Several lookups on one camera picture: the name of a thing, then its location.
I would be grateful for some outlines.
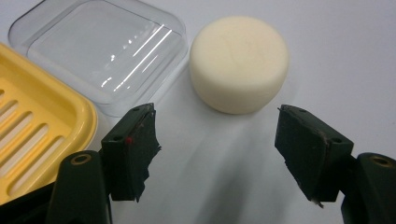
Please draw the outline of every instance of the white background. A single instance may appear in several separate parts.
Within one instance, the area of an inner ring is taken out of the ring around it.
[[[0,41],[37,0],[0,1]],[[290,70],[261,111],[221,114],[194,93],[188,68],[156,104],[163,150],[140,203],[113,203],[114,223],[343,223],[344,198],[324,209],[300,192],[274,147],[277,107],[307,109],[355,143],[353,155],[396,158],[396,2],[145,0],[186,24],[189,46],[232,15],[267,21],[284,37]]]

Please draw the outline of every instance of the plastic container lid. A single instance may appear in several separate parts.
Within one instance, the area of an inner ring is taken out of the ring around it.
[[[89,100],[0,44],[0,204],[53,182],[96,129]]]
[[[9,42],[113,117],[148,102],[188,51],[176,17],[126,0],[44,1]]]

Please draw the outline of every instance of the screw hole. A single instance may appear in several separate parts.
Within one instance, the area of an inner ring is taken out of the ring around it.
[[[74,157],[71,160],[71,163],[73,165],[81,165],[81,164],[84,164],[87,161],[90,161],[91,158],[92,158],[92,156],[90,154],[81,154],[81,155],[78,155],[78,156]]]
[[[371,159],[374,163],[376,163],[377,165],[383,166],[383,167],[390,168],[393,166],[393,164],[389,160],[382,158],[382,157],[372,156]]]
[[[341,140],[340,138],[332,138],[332,140],[334,141],[334,143],[342,143],[343,140]]]
[[[114,136],[113,140],[118,142],[118,141],[122,140],[122,136],[119,136],[119,135]]]

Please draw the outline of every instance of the clear plastic container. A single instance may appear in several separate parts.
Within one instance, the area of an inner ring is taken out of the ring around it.
[[[113,117],[148,102],[188,51],[182,22],[127,0],[43,1],[9,42]]]

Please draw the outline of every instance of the soap bar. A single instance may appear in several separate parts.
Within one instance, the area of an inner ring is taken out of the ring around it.
[[[190,70],[199,97],[218,111],[252,113],[279,92],[289,65],[281,35],[264,21],[227,17],[194,38]]]

